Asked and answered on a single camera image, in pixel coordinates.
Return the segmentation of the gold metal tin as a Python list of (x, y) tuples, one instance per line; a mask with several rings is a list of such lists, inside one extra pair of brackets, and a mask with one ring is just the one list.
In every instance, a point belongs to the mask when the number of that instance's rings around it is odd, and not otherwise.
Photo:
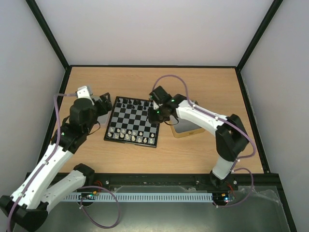
[(199, 133), (203, 133), (205, 130), (200, 126), (184, 119), (175, 118), (174, 116), (170, 116), (169, 121), (171, 131), (175, 138), (183, 138)]

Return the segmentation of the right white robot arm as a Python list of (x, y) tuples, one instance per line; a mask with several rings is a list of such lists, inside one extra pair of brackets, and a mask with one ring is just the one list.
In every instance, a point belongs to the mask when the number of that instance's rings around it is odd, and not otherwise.
[(166, 123), (172, 116), (176, 120), (189, 121), (215, 137), (219, 158), (210, 172), (210, 182), (215, 189), (222, 189), (227, 184), (227, 177), (232, 172), (237, 156), (249, 143), (239, 116), (224, 116), (208, 111), (186, 96), (171, 96), (161, 86), (150, 92), (149, 100), (153, 103), (148, 110), (150, 123)]

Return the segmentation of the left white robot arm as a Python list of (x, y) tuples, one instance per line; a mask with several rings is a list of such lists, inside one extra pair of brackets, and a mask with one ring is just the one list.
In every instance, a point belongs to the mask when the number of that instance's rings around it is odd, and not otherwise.
[(45, 154), (16, 191), (0, 198), (0, 208), (8, 218), (7, 231), (11, 231), (12, 222), (29, 232), (36, 231), (65, 196), (79, 188), (92, 187), (95, 171), (82, 163), (51, 185), (61, 167), (86, 141), (98, 117), (112, 109), (109, 93), (94, 98), (87, 90), (79, 90), (72, 96), (76, 99), (64, 120), (59, 116), (58, 95), (54, 96), (57, 130)]

